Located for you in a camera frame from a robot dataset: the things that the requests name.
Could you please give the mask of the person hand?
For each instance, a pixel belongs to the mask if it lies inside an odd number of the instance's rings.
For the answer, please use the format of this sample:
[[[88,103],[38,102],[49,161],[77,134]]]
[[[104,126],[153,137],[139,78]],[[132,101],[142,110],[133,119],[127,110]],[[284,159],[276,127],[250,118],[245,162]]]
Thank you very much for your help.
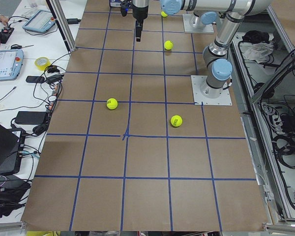
[[[4,15],[0,15],[0,22],[6,26],[9,22],[9,18]]]

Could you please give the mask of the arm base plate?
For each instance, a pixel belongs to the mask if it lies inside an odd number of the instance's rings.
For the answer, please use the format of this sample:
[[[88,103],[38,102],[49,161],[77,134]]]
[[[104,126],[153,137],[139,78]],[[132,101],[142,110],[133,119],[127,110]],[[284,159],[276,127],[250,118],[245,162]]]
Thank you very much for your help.
[[[232,105],[229,89],[224,90],[227,83],[224,83],[222,88],[215,89],[207,84],[207,76],[192,75],[191,84],[195,105]]]
[[[203,24],[200,17],[194,14],[183,14],[182,17],[185,33],[214,34],[212,24]]]

